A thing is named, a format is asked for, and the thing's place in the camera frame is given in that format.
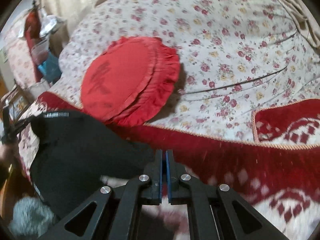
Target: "pink floral pattern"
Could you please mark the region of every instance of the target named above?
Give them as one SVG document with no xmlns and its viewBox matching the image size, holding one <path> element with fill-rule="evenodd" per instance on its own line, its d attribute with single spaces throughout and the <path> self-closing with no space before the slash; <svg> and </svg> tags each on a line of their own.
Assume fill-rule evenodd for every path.
<svg viewBox="0 0 320 240">
<path fill-rule="evenodd" d="M 23 113 L 21 119 L 27 118 L 31 115 L 38 116 L 42 112 L 48 111 L 48 106 L 46 103 L 40 103 L 37 100 L 28 108 L 26 112 Z M 21 133 L 21 141 L 19 143 L 19 154 L 22 167 L 26 177 L 31 181 L 30 178 L 30 167 L 33 160 L 36 157 L 36 153 L 39 149 L 39 138 L 32 131 L 31 124 L 23 130 Z"/>
<path fill-rule="evenodd" d="M 304 86 L 316 85 L 319 56 L 278 0 L 108 0 L 75 30 L 51 91 L 82 107 L 85 71 L 121 36 L 160 37 L 180 56 L 176 90 L 151 125 L 253 140 L 253 109 L 317 96 Z"/>
<path fill-rule="evenodd" d="M 24 26 L 26 17 L 26 13 L 18 16 L 4 36 L 11 71 L 16 82 L 23 89 L 36 84 L 34 66 L 27 41 L 18 38 L 19 31 Z"/>
</svg>

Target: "bed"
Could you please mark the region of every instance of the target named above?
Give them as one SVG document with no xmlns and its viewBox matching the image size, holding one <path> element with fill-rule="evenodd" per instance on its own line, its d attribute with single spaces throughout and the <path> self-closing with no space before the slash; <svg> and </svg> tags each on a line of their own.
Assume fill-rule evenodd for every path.
<svg viewBox="0 0 320 240">
<path fill-rule="evenodd" d="M 60 54 L 61 79 L 28 114 L 81 110 L 83 76 L 112 41 L 160 37 L 180 57 L 174 93 L 145 125 L 114 129 L 173 149 L 190 172 L 231 185 L 289 239 L 307 239 L 320 217 L 319 145 L 261 145 L 252 130 L 253 110 L 319 98 L 318 45 L 291 14 L 282 0 L 108 0 L 76 28 Z M 23 144 L 28 171 L 36 141 Z"/>
<path fill-rule="evenodd" d="M 183 66 L 175 93 L 149 121 L 158 127 L 250 141 L 252 109 L 299 99 L 319 76 L 318 54 L 278 0 L 109 0 L 75 30 L 51 91 L 82 108 L 92 60 L 136 35 L 176 47 Z"/>
</svg>

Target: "pillow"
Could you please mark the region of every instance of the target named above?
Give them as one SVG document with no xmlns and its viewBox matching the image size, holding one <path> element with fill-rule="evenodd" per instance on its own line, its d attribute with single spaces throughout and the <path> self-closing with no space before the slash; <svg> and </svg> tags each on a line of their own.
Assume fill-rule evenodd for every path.
<svg viewBox="0 0 320 240">
<path fill-rule="evenodd" d="M 87 69 L 81 85 L 85 111 L 100 121 L 121 113 L 145 89 L 156 64 L 156 52 L 143 39 L 110 46 Z"/>
<path fill-rule="evenodd" d="M 156 51 L 156 66 L 148 86 L 135 102 L 113 118 L 121 126 L 136 126 L 153 118 L 165 105 L 179 78 L 180 62 L 176 50 L 162 44 L 160 38 L 147 38 Z"/>
<path fill-rule="evenodd" d="M 81 86 L 84 110 L 106 123 L 143 124 L 165 105 L 179 71 L 175 49 L 161 39 L 122 37 L 88 68 Z"/>
</svg>

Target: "metal screw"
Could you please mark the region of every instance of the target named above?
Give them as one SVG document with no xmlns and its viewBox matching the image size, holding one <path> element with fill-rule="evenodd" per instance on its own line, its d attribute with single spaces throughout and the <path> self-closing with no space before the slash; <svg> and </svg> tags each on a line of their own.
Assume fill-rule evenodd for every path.
<svg viewBox="0 0 320 240">
<path fill-rule="evenodd" d="M 140 180 L 140 181 L 147 181 L 148 179 L 149 179 L 149 176 L 148 176 L 148 175 L 145 175 L 145 174 L 140 175 L 140 177 L 139 177 L 139 180 Z"/>
<path fill-rule="evenodd" d="M 182 180 L 190 180 L 191 176 L 189 174 L 183 174 L 183 175 L 181 175 L 181 179 Z"/>
<path fill-rule="evenodd" d="M 229 187 L 227 184 L 221 184 L 221 185 L 219 186 L 219 189 L 220 189 L 221 191 L 228 191 L 228 190 L 230 189 L 230 187 Z"/>
<path fill-rule="evenodd" d="M 109 186 L 104 186 L 100 189 L 100 192 L 102 194 L 108 194 L 111 191 L 111 188 Z"/>
</svg>

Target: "fluffy gray object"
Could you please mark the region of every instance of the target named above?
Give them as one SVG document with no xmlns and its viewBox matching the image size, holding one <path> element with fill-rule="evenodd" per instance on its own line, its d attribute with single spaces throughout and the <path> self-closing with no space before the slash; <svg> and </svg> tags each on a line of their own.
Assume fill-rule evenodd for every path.
<svg viewBox="0 0 320 240">
<path fill-rule="evenodd" d="M 20 240 L 33 240 L 43 235 L 57 222 L 51 209 L 40 199 L 24 197 L 13 208 L 8 228 Z"/>
</svg>

